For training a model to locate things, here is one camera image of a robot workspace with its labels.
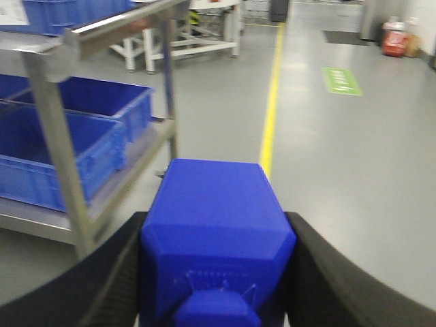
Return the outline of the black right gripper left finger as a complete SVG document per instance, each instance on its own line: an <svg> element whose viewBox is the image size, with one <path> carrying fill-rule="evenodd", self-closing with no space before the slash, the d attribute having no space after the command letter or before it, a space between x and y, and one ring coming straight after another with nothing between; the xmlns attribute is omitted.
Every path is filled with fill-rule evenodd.
<svg viewBox="0 0 436 327"><path fill-rule="evenodd" d="M134 213L91 255L1 305L2 326L134 326L139 312L140 230Z"/></svg>

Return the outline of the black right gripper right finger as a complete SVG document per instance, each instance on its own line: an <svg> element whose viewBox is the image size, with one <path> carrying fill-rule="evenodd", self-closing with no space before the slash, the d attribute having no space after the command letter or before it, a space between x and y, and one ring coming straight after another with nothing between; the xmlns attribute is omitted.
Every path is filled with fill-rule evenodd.
<svg viewBox="0 0 436 327"><path fill-rule="evenodd" d="M435 325L435 310L361 269L298 213L285 215L297 235L285 278L291 326Z"/></svg>

